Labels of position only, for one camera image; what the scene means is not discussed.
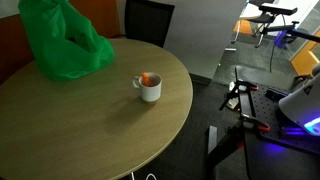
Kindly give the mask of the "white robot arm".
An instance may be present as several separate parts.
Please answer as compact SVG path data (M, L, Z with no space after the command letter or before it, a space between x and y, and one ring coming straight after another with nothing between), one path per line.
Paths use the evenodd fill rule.
M320 65L313 78L279 101L282 113L312 136L320 136Z

